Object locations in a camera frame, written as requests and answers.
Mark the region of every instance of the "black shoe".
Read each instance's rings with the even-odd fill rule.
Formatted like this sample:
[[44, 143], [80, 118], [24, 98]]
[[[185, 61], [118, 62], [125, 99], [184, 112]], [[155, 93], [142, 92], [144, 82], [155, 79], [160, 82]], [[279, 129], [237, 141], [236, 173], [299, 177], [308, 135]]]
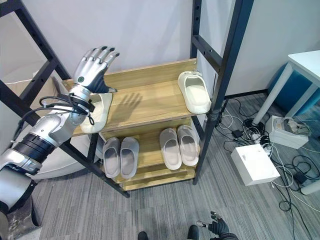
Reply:
[[199, 240], [199, 228], [196, 225], [191, 225], [188, 231], [187, 239], [190, 240]]
[[141, 231], [138, 234], [138, 240], [148, 240], [148, 236], [145, 231]]

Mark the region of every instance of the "slipper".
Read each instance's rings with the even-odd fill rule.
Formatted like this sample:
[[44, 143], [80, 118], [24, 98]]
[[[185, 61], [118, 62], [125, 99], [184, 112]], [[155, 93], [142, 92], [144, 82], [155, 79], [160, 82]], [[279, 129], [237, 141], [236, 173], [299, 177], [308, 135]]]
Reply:
[[93, 94], [90, 97], [92, 98], [92, 104], [95, 107], [94, 111], [91, 112], [94, 125], [91, 125], [89, 118], [86, 117], [80, 125], [82, 132], [85, 134], [98, 133], [105, 127], [113, 95], [112, 93], [100, 93]]
[[120, 150], [121, 176], [124, 179], [132, 178], [137, 172], [139, 143], [133, 137], [123, 139]]
[[199, 160], [198, 145], [191, 126], [179, 126], [177, 135], [183, 164], [186, 166], [196, 165]]
[[102, 148], [104, 173], [107, 178], [115, 178], [120, 173], [120, 141], [109, 138]]
[[184, 71], [178, 77], [178, 85], [187, 109], [193, 114], [205, 114], [211, 101], [204, 79], [197, 71]]
[[177, 170], [181, 167], [182, 160], [176, 131], [167, 128], [160, 133], [159, 138], [165, 166], [170, 170]]

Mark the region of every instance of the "light gray slipper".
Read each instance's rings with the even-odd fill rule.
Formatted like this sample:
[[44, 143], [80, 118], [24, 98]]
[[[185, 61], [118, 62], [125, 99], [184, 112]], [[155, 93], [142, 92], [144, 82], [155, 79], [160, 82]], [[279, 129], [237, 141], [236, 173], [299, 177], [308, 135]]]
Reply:
[[183, 164], [187, 166], [196, 165], [199, 160], [198, 145], [196, 143], [195, 133], [191, 126], [179, 126], [177, 134]]
[[181, 167], [181, 155], [178, 138], [173, 128], [167, 128], [160, 133], [160, 146], [165, 166], [170, 170]]
[[108, 178], [115, 178], [120, 173], [120, 141], [109, 138], [102, 148], [104, 173]]
[[120, 150], [121, 176], [124, 179], [132, 178], [137, 172], [139, 143], [133, 137], [123, 139]]

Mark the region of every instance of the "black metal frame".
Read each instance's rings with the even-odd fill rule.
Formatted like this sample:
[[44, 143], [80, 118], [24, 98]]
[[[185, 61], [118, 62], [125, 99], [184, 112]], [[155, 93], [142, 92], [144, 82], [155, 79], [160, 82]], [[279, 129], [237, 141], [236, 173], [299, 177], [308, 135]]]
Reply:
[[[211, 99], [211, 108], [207, 115], [207, 123], [205, 130], [201, 126], [198, 117], [193, 116], [192, 120], [200, 137], [200, 155], [196, 167], [196, 175], [193, 179], [193, 184], [197, 184], [200, 176], [200, 171], [207, 153], [209, 141], [211, 139], [214, 127], [219, 120], [219, 113], [221, 111], [221, 104], [225, 98], [226, 90], [235, 62], [238, 56], [240, 45], [246, 30], [249, 20], [250, 12], [254, 0], [235, 0], [230, 29], [224, 49], [223, 56], [221, 57], [200, 35], [200, 17], [202, 0], [193, 0], [192, 10], [192, 30], [191, 30], [191, 48], [190, 58], [197, 57], [199, 50], [209, 64], [214, 68], [218, 74], [217, 83], [213, 90], [213, 97]], [[21, 20], [24, 27], [32, 36], [35, 43], [41, 49], [47, 62], [42, 66], [36, 76], [32, 79], [26, 89], [20, 96], [15, 95], [1, 80], [0, 80], [0, 101], [7, 105], [17, 115], [22, 117], [27, 112], [31, 111], [30, 105], [45, 84], [53, 70], [59, 74], [62, 80], [70, 79], [68, 72], [65, 70], [54, 51], [38, 29], [36, 23], [28, 13], [26, 7], [21, 0], [8, 0], [0, 4], [0, 17], [9, 13], [15, 12]], [[32, 113], [26, 121], [30, 125], [35, 125], [39, 116]], [[60, 148], [85, 166], [92, 173], [101, 178], [104, 182], [117, 190], [119, 193], [129, 198], [129, 193], [123, 190], [119, 184], [115, 183], [110, 178], [107, 178], [103, 171], [96, 166], [94, 162], [98, 134], [91, 136], [90, 147], [87, 157], [78, 151], [71, 143], [70, 139], [64, 142]]]
[[202, 0], [193, 0], [190, 58], [196, 58], [197, 50], [199, 50], [218, 74], [217, 82], [213, 89], [211, 108], [206, 114], [207, 122], [205, 130], [203, 130], [200, 125], [198, 117], [192, 117], [200, 137], [200, 154], [195, 169], [195, 178], [193, 179], [194, 185], [197, 184], [199, 180], [199, 173], [206, 157], [212, 133], [219, 121], [221, 105], [225, 99], [227, 87], [245, 34], [253, 3], [254, 0], [235, 0], [229, 33], [223, 56], [221, 57], [199, 35]]
[[[50, 74], [55, 70], [62, 80], [70, 79], [68, 72], [65, 70], [54, 51], [42, 35], [41, 31], [37, 27], [36, 23], [30, 16], [28, 10], [21, 0], [8, 0], [0, 4], [0, 17], [3, 17], [9, 13], [15, 12], [26, 30], [29, 32], [35, 43], [43, 52], [47, 61], [34, 76], [28, 86], [24, 89], [20, 96], [17, 96], [0, 80], [0, 101], [7, 105], [17, 115], [22, 117], [27, 112], [31, 111], [31, 103], [38, 95], [39, 91], [46, 83]], [[36, 113], [32, 113], [27, 119], [27, 123], [34, 126], [40, 117]], [[79, 150], [77, 150], [71, 143], [70, 139], [64, 142], [60, 148], [69, 154], [72, 158], [77, 160], [80, 164], [85, 166], [92, 173], [97, 175], [100, 179], [106, 182], [109, 186], [117, 190], [120, 194], [129, 198], [129, 193], [123, 190], [119, 184], [110, 178], [107, 178], [104, 172], [94, 164], [96, 155], [96, 147], [98, 141], [98, 134], [92, 134], [90, 147], [87, 157], [84, 156]]]

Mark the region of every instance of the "robot finger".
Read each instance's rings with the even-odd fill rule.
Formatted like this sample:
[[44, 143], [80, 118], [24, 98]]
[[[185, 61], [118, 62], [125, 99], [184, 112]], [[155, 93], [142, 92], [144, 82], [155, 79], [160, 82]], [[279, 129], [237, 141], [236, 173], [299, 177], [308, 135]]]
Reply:
[[110, 52], [113, 52], [115, 50], [114, 47], [107, 47], [106, 49], [104, 49], [99, 56], [97, 57], [98, 59], [100, 59], [100, 63], [103, 63], [103, 61], [106, 59], [106, 57], [108, 56], [108, 54]]
[[91, 53], [90, 57], [89, 57], [89, 61], [94, 61], [96, 60], [96, 58], [99, 56], [99, 54], [105, 50], [107, 48], [107, 46], [100, 46], [96, 49], [93, 50], [93, 52]]
[[90, 57], [90, 55], [92, 54], [92, 52], [95, 50], [95, 48], [91, 48], [89, 49], [82, 57], [81, 61], [86, 61], [88, 60], [88, 58]]
[[112, 52], [110, 55], [108, 55], [105, 59], [104, 59], [104, 63], [107, 64], [107, 66], [109, 66], [114, 60], [116, 57], [118, 57], [120, 55], [119, 52], [115, 51], [115, 52]]

